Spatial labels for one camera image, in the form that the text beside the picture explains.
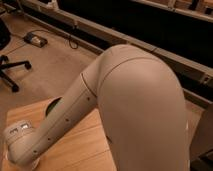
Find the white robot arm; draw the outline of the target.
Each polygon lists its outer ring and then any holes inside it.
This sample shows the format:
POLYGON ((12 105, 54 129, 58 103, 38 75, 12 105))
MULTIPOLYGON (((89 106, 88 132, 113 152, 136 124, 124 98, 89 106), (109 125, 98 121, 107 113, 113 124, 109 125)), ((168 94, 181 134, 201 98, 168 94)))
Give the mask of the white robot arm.
POLYGON ((182 86, 163 60, 127 44, 101 53, 38 127, 27 120, 8 126, 8 160, 34 163, 93 109, 118 171, 190 171, 182 86))

